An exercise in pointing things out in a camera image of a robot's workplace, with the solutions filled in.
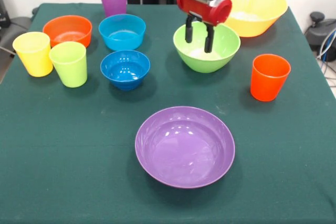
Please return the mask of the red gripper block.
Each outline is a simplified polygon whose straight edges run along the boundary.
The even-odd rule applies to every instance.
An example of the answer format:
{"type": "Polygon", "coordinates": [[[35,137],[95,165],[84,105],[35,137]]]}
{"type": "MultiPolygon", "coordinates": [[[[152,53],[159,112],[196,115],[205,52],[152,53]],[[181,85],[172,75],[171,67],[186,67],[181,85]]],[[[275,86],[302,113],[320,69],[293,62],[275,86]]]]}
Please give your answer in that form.
{"type": "Polygon", "coordinates": [[[185,41],[192,42],[194,17],[206,25],[207,37],[205,38],[204,51],[212,52],[214,40],[214,26],[224,23],[232,10],[231,0],[176,0],[180,10],[187,13],[185,23],[185,41]]]}

